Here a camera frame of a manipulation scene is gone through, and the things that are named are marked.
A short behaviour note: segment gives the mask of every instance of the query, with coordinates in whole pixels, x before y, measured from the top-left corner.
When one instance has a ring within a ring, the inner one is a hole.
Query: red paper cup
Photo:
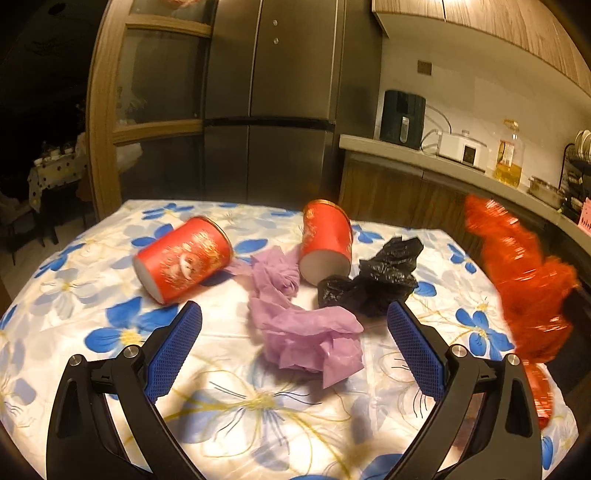
[[[351,270],[353,230],[345,211],[328,200],[313,200],[304,208],[300,274],[312,285]]]
[[[207,217],[193,217],[134,257],[140,282],[165,304],[201,283],[232,259],[232,244]]]

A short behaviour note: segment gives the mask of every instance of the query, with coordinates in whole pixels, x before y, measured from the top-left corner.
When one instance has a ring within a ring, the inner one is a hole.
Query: floral tablecloth
[[[1,420],[40,474],[45,474],[48,422],[68,358],[116,355],[167,325],[179,310],[147,296],[131,258],[193,215],[217,222],[243,258],[271,245],[286,251],[301,241],[298,212],[130,201],[45,262],[0,320]],[[352,274],[360,258],[375,255],[390,237],[418,236],[425,249],[415,272],[419,286],[407,302],[411,310],[448,343],[462,343],[474,355],[500,359],[513,348],[494,287],[447,234],[366,222],[353,222],[353,230]],[[433,407],[384,320],[361,319],[365,369],[322,390],[318,375],[280,371],[265,362],[248,320],[244,283],[205,283],[191,296],[203,310],[203,330],[171,393],[156,406],[207,478],[383,478]],[[316,289],[303,284],[294,302],[314,308]],[[577,437],[574,417],[550,381],[556,403],[540,438],[544,476]],[[108,402],[129,457],[146,467],[117,399]],[[477,407],[471,409],[472,421]],[[467,421],[444,465],[458,459],[469,427]]]

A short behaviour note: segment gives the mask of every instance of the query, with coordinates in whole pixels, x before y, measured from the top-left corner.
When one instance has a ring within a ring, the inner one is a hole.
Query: black plastic bag
[[[422,251],[417,237],[393,237],[375,257],[359,261],[359,275],[353,280],[333,275],[318,283],[319,307],[339,305],[368,317],[386,315],[390,303],[406,301],[417,288],[412,272]]]

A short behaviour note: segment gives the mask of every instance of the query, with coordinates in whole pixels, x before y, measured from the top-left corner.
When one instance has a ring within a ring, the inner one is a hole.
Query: glass door
[[[129,199],[203,196],[204,79],[216,0],[111,0],[90,67],[99,219]]]

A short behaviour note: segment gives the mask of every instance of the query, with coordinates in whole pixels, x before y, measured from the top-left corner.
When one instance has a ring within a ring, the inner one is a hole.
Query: white wall
[[[432,76],[417,73],[417,60],[432,62]],[[375,138],[379,138],[388,89],[425,97],[428,105],[447,115],[455,133],[469,130],[471,137],[488,146],[490,169],[495,166],[503,120],[518,121],[525,143],[521,182],[527,184],[529,177],[537,176],[557,186],[565,146],[574,142],[579,130],[591,128],[591,112],[531,79],[512,74],[506,66],[491,66],[465,52],[406,38],[383,40]],[[446,127],[438,114],[429,109],[426,114]],[[426,118],[424,132],[432,128],[437,127]],[[437,137],[428,140],[425,145]]]

